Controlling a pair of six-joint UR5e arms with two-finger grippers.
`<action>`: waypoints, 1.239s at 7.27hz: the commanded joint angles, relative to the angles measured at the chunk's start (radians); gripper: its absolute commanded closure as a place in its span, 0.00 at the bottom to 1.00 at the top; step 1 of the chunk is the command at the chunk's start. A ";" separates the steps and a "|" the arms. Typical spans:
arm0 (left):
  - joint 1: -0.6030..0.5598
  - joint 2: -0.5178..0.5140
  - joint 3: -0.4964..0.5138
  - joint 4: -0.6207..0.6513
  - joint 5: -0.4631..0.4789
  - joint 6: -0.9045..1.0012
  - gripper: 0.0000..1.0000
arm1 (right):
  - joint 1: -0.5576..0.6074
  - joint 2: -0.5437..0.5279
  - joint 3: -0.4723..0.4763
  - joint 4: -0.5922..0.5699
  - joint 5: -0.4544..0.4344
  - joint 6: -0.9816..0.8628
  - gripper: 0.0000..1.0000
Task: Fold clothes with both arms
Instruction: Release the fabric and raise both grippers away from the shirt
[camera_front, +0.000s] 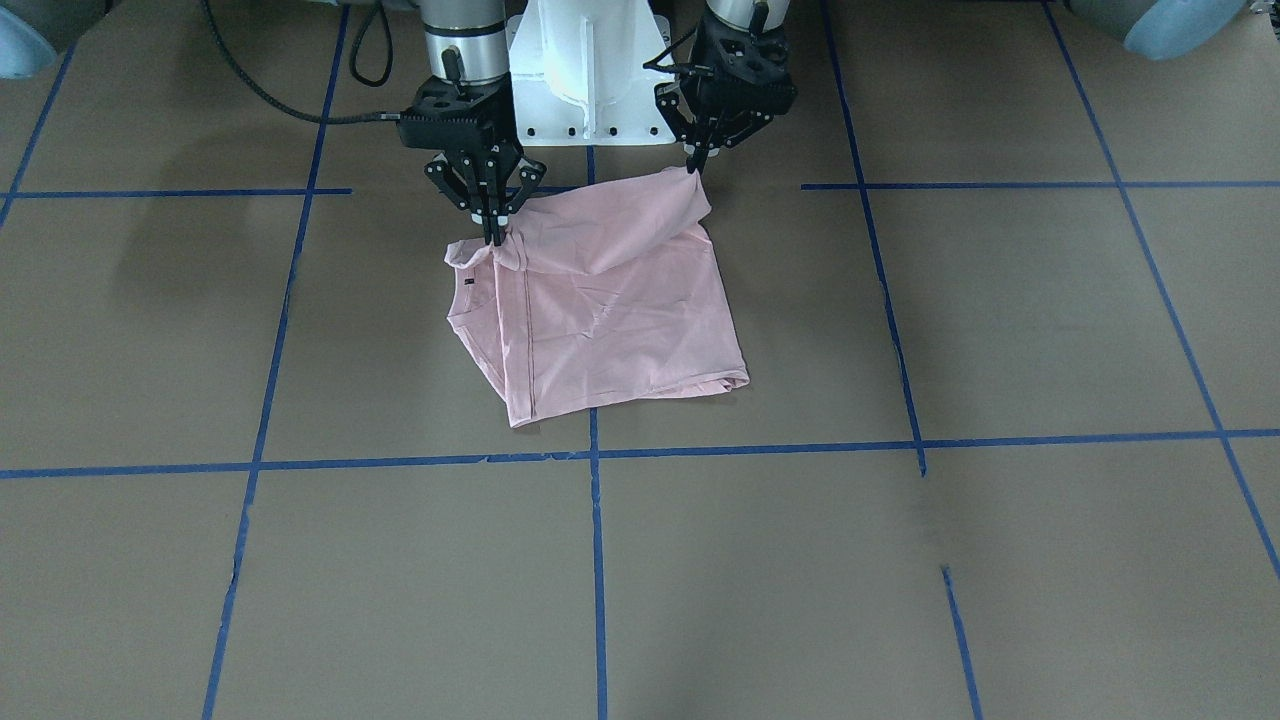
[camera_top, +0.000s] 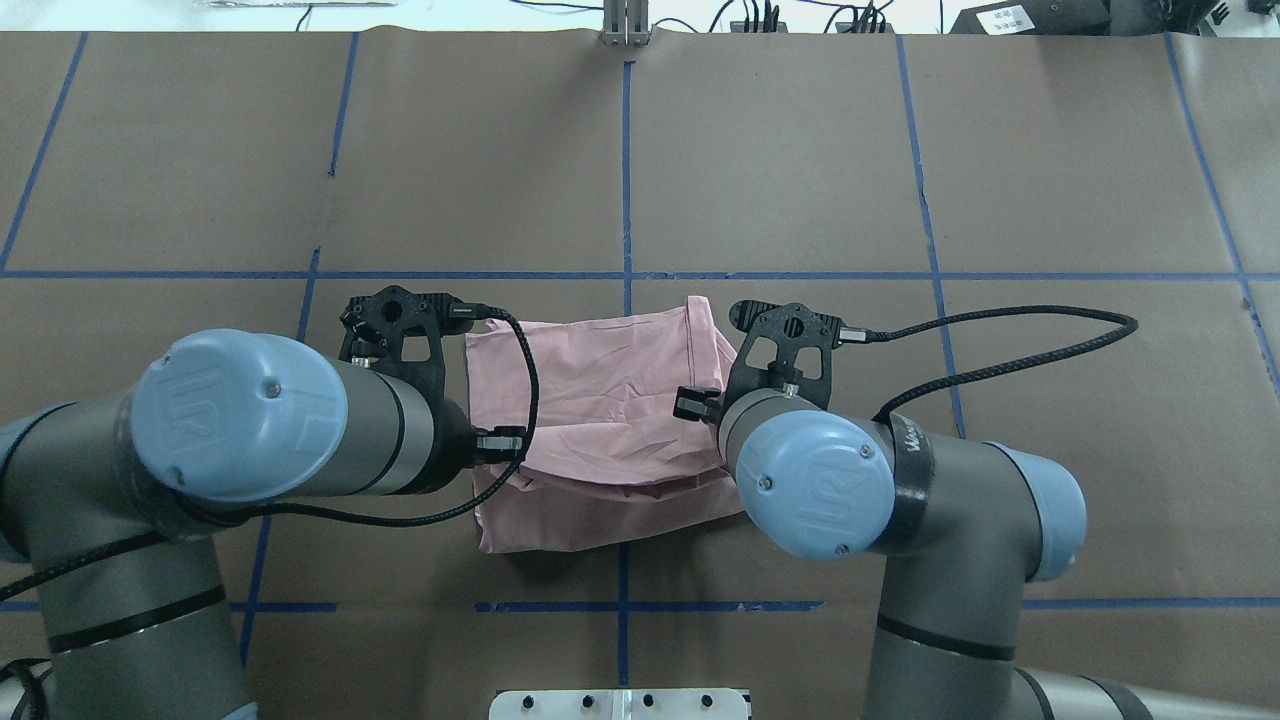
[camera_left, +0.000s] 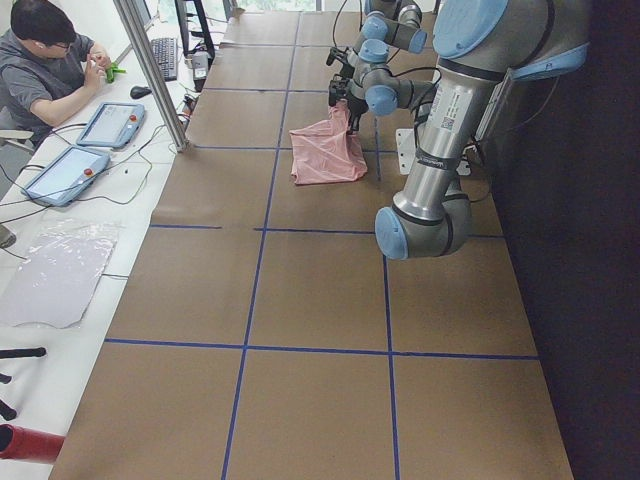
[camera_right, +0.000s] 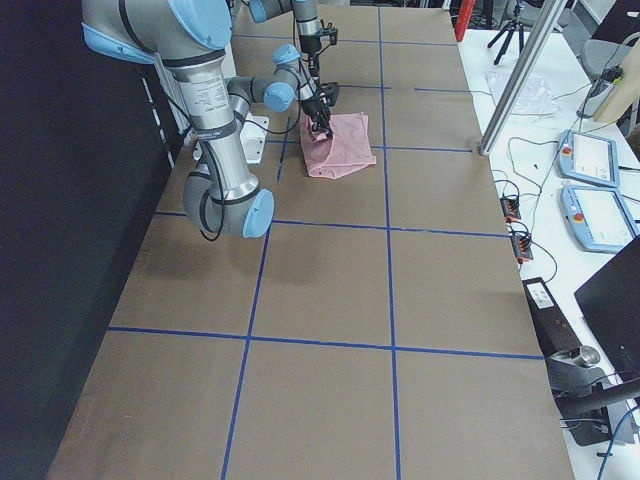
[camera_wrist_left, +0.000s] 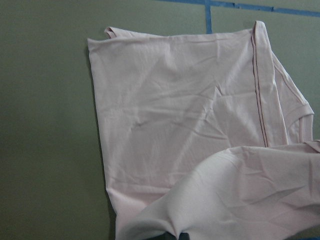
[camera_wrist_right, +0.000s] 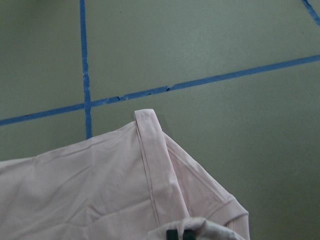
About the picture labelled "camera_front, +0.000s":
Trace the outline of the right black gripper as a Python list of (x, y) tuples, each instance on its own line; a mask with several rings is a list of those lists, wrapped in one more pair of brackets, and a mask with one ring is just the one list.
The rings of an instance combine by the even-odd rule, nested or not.
[(428, 178), (460, 209), (479, 218), (486, 243), (506, 241), (509, 220), (540, 190), (547, 165), (525, 152), (508, 76), (480, 85), (431, 77), (401, 113), (407, 149), (436, 151)]

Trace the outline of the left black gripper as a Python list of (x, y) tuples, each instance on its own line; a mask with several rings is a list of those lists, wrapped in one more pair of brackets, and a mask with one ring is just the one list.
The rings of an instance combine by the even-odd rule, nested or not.
[[(750, 35), (782, 24), (783, 12), (712, 12)], [(673, 79), (655, 87), (655, 108), (675, 138), (684, 145), (690, 174), (700, 174), (708, 161), (726, 149), (782, 117), (794, 105), (797, 88), (790, 85), (753, 86), (719, 77), (691, 60), (699, 22), (655, 56), (655, 70)]]

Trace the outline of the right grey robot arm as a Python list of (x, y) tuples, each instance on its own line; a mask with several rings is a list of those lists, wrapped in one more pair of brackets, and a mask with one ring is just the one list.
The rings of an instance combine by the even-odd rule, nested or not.
[(349, 115), (307, 113), (270, 94), (253, 77), (269, 60), (293, 70), (288, 33), (315, 31), (323, 13), (340, 15), (343, 1), (202, 1), (198, 13), (229, 70), (269, 106), (315, 126), (392, 123), (408, 149), (431, 150), (426, 177), (483, 229), (486, 243), (504, 242), (508, 220), (544, 177), (518, 140), (502, 1), (367, 1), (366, 22), (390, 12), (415, 14), (426, 41), (429, 76), (401, 111)]

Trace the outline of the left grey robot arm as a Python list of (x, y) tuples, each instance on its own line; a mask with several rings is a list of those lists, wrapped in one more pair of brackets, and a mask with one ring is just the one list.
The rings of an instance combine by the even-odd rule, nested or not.
[[(1184, 56), (1210, 41), (1243, 1), (1064, 1), (1062, 8), (1153, 61)], [(787, 114), (797, 87), (788, 69), (787, 1), (708, 1), (698, 23), (643, 64), (671, 79), (655, 108), (685, 146), (687, 172), (737, 147)]]

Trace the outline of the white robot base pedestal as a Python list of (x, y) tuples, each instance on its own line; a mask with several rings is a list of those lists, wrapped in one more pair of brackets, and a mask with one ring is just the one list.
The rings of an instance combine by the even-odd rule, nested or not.
[(668, 32), (648, 1), (527, 3), (508, 28), (521, 143), (672, 143), (655, 101), (667, 77), (645, 68)]

